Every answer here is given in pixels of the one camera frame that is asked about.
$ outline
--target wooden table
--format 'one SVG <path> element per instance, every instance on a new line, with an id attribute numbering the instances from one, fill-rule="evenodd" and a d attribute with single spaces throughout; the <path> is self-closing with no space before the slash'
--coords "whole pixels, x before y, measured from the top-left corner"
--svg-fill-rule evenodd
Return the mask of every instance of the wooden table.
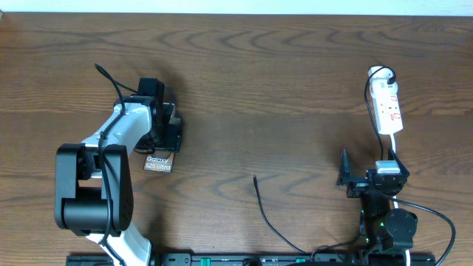
<path id="1" fill-rule="evenodd" d="M 457 227 L 445 265 L 473 255 L 473 20 L 380 16 L 4 15 L 0 22 L 0 265 L 63 265 L 101 249 L 53 219 L 55 152 L 110 116 L 100 62 L 136 88 L 156 76 L 185 121 L 172 174 L 130 161 L 134 221 L 158 250 L 312 250 L 355 234 L 360 202 L 336 186 L 341 150 L 359 173 L 379 147 L 363 99 L 367 70 L 397 71 L 411 176 L 399 198 Z M 389 147 L 389 138 L 383 137 Z M 419 217 L 415 251 L 439 257 L 440 218 Z"/>

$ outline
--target white cord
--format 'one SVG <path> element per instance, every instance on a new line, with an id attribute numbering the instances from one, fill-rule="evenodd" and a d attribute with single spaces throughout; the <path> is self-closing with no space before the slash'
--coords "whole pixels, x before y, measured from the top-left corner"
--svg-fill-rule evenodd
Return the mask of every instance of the white cord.
<path id="1" fill-rule="evenodd" d="M 389 135 L 391 137 L 391 149 L 396 153 L 396 141 L 394 139 L 394 134 Z"/>

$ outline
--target power strip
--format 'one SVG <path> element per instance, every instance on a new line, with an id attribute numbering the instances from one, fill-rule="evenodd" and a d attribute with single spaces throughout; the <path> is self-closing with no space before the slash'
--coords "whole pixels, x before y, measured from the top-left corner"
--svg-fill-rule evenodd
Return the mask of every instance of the power strip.
<path id="1" fill-rule="evenodd" d="M 374 66 L 368 71 L 368 76 L 380 69 Z M 389 69 L 381 69 L 370 79 L 370 94 L 375 108 L 376 125 L 379 134 L 394 134 L 402 130 L 401 110 L 398 102 L 398 84 L 388 84 L 388 79 L 394 75 Z"/>

